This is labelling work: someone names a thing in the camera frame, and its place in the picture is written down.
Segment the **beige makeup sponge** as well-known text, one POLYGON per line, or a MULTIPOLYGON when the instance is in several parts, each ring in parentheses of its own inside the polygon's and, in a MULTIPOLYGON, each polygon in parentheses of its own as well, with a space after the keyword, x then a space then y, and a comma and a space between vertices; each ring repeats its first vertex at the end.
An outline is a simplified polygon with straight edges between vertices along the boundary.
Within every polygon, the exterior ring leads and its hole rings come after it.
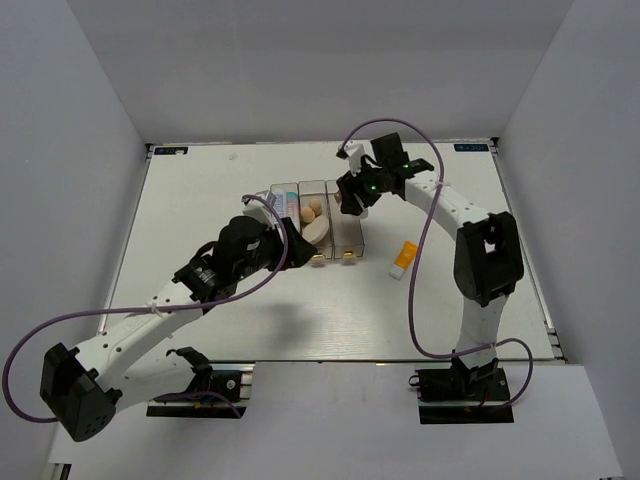
POLYGON ((310 224, 316 218, 314 210, 309 206, 304 206, 300 209, 300 218, 304 224, 310 224))
POLYGON ((311 208, 311 210, 314 212, 316 216, 319 216, 322 214, 322 203, 319 199, 312 199, 309 202, 309 207, 311 208))

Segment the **round cream powder puff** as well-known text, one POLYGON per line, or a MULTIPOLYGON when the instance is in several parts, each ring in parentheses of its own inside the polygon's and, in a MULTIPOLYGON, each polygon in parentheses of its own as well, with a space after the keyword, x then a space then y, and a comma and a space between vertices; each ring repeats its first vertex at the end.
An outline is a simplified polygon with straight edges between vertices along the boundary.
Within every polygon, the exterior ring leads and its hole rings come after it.
POLYGON ((329 232, 330 222, 325 215, 317 216, 302 230, 302 237, 310 244, 318 244, 329 232))

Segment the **white tube pink blue print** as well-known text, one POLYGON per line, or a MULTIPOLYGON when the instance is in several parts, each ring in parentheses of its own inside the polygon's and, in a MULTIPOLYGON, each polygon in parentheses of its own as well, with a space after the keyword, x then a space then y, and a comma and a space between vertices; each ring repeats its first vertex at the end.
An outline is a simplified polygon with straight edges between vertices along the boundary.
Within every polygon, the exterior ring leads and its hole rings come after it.
POLYGON ((294 191, 287 190, 285 192, 285 211, 286 215, 294 222, 300 220, 299 208, 298 194, 294 191))

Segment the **orange tube white cap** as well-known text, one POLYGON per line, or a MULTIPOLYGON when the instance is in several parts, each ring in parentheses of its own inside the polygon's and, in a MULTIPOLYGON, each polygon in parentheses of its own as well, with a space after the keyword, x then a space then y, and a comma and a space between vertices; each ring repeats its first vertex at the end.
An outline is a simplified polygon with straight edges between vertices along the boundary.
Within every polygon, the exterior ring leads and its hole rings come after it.
POLYGON ((391 264, 388 274, 396 279, 403 278, 409 267, 415 260, 418 252, 418 246, 411 241, 405 241, 402 249, 391 264))

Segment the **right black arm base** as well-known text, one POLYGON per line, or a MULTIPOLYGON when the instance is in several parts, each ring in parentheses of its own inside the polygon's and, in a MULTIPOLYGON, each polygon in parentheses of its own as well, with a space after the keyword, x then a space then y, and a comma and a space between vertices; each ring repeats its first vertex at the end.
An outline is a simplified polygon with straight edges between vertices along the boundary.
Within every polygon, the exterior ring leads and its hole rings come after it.
POLYGON ((408 385, 417 394, 421 425, 512 424, 514 414, 505 372, 467 383, 454 367, 416 370, 408 385))

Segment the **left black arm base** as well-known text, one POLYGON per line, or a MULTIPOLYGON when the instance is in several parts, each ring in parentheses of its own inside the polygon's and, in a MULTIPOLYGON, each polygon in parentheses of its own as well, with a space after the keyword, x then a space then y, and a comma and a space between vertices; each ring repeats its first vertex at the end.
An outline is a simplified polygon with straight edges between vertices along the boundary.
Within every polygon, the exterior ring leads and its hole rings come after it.
POLYGON ((185 393, 165 395, 147 404, 150 418, 239 420, 248 407, 253 364, 212 364, 212 372, 200 385, 185 393))

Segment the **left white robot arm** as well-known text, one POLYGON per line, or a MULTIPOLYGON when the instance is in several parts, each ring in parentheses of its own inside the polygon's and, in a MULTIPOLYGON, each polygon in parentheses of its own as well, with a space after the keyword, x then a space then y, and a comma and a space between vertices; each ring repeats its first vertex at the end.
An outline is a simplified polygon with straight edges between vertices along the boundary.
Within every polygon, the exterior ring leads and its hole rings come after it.
POLYGON ((317 253, 290 218, 269 227, 236 216, 204 244, 151 301, 104 334, 44 356, 40 396, 76 442, 86 441, 120 411, 167 393, 199 399, 211 387, 205 357, 191 347, 169 350, 156 368, 139 360, 174 332, 231 298, 238 284, 266 269, 299 268, 317 253))

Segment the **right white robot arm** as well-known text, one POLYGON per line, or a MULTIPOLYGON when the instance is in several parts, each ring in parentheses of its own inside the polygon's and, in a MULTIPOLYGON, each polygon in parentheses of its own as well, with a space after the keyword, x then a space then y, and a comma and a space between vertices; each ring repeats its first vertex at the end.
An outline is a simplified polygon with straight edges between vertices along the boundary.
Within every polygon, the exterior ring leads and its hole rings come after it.
POLYGON ((491 212, 449 186, 441 167, 410 159, 396 133, 339 147, 349 170, 337 181, 340 210, 364 215, 390 193, 426 213, 454 242, 453 277, 464 298, 458 341, 449 359, 461 367, 451 374, 453 390, 472 399, 488 385, 497 362, 497 333, 504 306, 524 276, 521 243, 514 216, 491 212))

